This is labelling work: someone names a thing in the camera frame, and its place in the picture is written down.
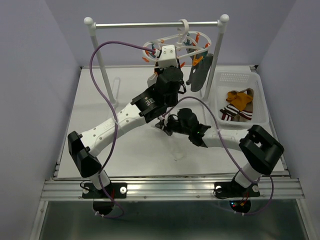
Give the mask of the grey sock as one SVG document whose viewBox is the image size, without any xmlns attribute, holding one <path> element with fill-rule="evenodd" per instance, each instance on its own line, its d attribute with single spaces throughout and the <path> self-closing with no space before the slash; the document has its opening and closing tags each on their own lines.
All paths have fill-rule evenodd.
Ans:
<svg viewBox="0 0 320 240">
<path fill-rule="evenodd" d="M 213 62 L 213 56 L 213 54 L 208 53 L 196 66 L 191 67 L 186 84 L 190 86 L 192 92 L 198 92 L 204 86 Z"/>
</svg>

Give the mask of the white clip hanger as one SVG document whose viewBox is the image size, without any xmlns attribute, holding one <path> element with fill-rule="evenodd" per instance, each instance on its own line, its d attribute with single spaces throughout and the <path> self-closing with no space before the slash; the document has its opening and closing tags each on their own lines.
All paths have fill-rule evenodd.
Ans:
<svg viewBox="0 0 320 240">
<path fill-rule="evenodd" d="M 176 34 L 151 40 L 143 45 L 142 59 L 147 63 L 154 63 L 153 72 L 158 75 L 164 70 L 158 67 L 158 58 L 163 46 L 175 46 L 177 68 L 182 68 L 185 65 L 183 61 L 185 58 L 191 58 L 191 65 L 196 66 L 209 53 L 212 40 L 200 31 L 190 30 L 189 22 L 186 19 L 181 19 L 180 22 L 183 26 L 177 28 Z"/>
</svg>

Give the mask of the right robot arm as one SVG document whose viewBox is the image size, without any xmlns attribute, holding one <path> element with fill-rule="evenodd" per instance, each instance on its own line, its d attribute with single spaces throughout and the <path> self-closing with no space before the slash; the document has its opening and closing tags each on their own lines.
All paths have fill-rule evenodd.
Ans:
<svg viewBox="0 0 320 240">
<path fill-rule="evenodd" d="M 241 151 L 247 163 L 241 167 L 230 182 L 231 192 L 242 195 L 261 176 L 269 176 L 284 153 L 284 147 L 262 126 L 254 124 L 249 129 L 214 129 L 200 123 L 189 108 L 170 114 L 156 127 L 171 136 L 173 133 L 187 135 L 197 147 L 224 148 L 231 160 L 237 164 L 230 149 Z"/>
</svg>

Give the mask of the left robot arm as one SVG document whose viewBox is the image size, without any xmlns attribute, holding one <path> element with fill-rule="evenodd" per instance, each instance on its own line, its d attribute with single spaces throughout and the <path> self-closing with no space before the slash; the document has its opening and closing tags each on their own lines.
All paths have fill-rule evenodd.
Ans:
<svg viewBox="0 0 320 240">
<path fill-rule="evenodd" d="M 88 178 L 100 197 L 111 193 L 111 181 L 97 156 L 107 146 L 113 149 L 117 138 L 162 116 L 178 103 L 180 87 L 184 84 L 180 68 L 170 66 L 156 77 L 154 84 L 132 99 L 122 110 L 98 126 L 67 136 L 68 152 L 80 175 Z"/>
</svg>

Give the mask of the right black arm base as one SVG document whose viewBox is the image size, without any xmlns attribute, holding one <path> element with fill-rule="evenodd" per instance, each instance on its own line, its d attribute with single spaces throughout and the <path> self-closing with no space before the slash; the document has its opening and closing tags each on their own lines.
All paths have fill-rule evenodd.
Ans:
<svg viewBox="0 0 320 240">
<path fill-rule="evenodd" d="M 214 183 L 214 194 L 219 199 L 226 198 L 242 198 L 246 197 L 259 197 L 260 191 L 254 191 L 253 187 L 258 187 L 257 184 L 250 184 L 248 187 L 243 187 L 235 180 L 231 181 L 216 181 Z"/>
</svg>

